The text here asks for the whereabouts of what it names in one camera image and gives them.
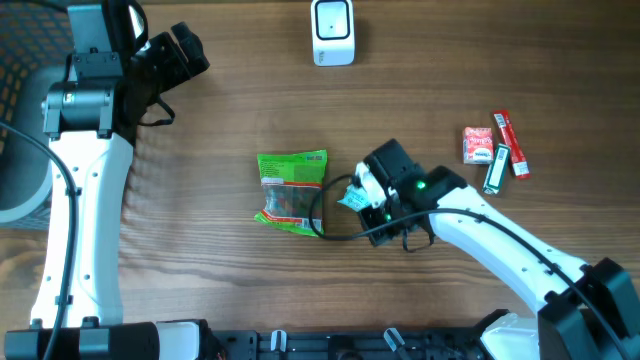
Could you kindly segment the green gummy candy bag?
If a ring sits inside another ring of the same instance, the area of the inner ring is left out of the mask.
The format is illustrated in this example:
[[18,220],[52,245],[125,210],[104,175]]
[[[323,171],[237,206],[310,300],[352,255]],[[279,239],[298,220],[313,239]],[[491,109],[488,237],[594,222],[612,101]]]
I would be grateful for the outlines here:
[[311,225],[322,231],[320,200],[312,216],[309,213],[314,196],[322,188],[327,160],[326,150],[289,155],[258,154],[265,206],[254,220],[276,229],[316,237]]

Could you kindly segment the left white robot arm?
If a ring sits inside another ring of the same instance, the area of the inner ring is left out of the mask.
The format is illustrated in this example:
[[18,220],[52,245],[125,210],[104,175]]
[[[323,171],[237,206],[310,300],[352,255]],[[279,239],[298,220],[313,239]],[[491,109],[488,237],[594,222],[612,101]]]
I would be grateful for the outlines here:
[[137,130],[162,94],[207,70],[186,24],[151,36],[136,1],[66,10],[74,47],[42,104],[51,165],[45,267],[30,324],[6,334],[9,359],[222,359],[205,320],[125,323],[121,212]]

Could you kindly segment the green small box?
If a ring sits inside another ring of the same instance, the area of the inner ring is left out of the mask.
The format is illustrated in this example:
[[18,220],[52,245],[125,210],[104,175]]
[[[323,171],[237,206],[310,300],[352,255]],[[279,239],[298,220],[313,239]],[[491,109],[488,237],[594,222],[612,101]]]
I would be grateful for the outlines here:
[[505,174],[507,172],[510,159],[510,147],[499,144],[496,148],[493,162],[488,168],[488,172],[483,183],[482,190],[485,194],[497,195],[500,193]]

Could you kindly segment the teal tissue packet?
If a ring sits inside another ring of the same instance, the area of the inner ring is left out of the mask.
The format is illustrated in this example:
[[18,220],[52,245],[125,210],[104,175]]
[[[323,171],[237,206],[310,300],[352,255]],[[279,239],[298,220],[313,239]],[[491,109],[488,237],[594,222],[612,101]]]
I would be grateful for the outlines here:
[[355,212],[360,212],[371,205],[365,189],[363,187],[356,187],[353,184],[347,186],[344,197],[340,199],[338,203]]

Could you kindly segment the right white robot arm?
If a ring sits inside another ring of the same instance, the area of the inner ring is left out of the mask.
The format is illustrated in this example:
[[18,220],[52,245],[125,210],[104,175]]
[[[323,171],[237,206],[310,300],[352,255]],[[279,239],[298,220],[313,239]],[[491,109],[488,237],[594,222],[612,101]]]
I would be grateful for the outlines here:
[[481,330],[492,358],[638,358],[639,295],[614,260],[590,265],[546,244],[450,169],[425,171],[394,139],[358,163],[355,177],[373,244],[421,228],[473,257],[527,305],[532,317],[506,312]]

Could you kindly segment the orange tissue packet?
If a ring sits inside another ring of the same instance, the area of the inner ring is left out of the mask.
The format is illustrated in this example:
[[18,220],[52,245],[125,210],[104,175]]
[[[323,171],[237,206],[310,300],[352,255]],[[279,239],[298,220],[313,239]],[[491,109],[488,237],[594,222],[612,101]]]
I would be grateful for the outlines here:
[[465,127],[462,135],[464,164],[488,165],[493,161],[493,134],[490,128]]

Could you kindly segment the red stick sachet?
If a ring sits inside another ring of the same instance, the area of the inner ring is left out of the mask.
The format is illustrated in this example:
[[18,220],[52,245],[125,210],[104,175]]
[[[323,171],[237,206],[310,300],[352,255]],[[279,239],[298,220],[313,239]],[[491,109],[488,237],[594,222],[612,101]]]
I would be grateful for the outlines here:
[[498,110],[494,111],[492,116],[499,128],[504,144],[510,148],[510,160],[514,176],[521,180],[529,179],[531,176],[530,169],[515,134],[509,112],[507,110]]

